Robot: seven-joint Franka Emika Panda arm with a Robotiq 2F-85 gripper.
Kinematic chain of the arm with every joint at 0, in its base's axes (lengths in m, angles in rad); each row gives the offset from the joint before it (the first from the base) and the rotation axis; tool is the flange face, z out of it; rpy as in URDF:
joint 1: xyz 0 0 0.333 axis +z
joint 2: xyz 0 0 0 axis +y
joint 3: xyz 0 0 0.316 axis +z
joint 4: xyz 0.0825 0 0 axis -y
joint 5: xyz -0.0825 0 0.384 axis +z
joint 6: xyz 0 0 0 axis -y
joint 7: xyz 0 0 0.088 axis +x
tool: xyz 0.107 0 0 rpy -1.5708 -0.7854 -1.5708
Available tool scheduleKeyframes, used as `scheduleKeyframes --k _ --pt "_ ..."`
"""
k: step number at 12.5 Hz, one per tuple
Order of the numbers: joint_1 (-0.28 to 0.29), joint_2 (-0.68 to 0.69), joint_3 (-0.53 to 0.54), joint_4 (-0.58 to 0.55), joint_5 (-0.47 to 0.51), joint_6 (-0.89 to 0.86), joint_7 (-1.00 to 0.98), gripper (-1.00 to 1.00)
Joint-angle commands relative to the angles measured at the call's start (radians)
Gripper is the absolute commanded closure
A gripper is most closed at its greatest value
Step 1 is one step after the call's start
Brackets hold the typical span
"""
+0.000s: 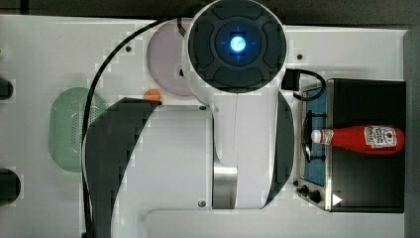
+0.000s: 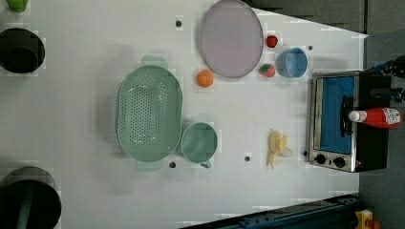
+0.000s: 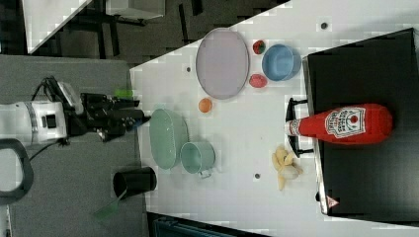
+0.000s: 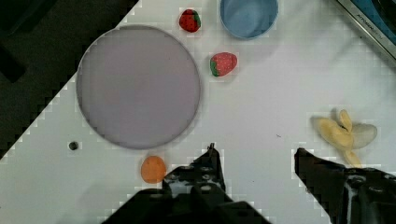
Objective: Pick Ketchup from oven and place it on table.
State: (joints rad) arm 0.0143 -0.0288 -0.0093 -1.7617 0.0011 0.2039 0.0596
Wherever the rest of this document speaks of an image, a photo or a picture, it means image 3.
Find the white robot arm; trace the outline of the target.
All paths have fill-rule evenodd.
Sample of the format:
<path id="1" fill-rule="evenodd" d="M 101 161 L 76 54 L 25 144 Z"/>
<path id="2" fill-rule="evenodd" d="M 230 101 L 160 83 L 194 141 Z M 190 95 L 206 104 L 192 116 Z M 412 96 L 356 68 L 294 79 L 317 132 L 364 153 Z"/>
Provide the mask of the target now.
<path id="1" fill-rule="evenodd" d="M 1 203 L 20 200 L 34 182 L 28 150 L 67 145 L 69 139 L 95 132 L 109 142 L 148 122 L 138 100 L 83 93 L 74 104 L 30 101 L 1 107 Z"/>

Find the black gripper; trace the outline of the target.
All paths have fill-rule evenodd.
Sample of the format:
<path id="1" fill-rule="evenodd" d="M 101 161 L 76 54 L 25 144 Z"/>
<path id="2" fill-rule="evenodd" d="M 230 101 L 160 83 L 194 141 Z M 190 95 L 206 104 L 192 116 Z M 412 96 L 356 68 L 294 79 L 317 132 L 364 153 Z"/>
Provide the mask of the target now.
<path id="1" fill-rule="evenodd" d="M 103 142 L 109 142 L 151 119 L 136 109 L 139 100 L 93 93 L 82 93 L 80 98 L 80 115 L 74 109 L 64 112 L 68 137 L 96 132 Z"/>

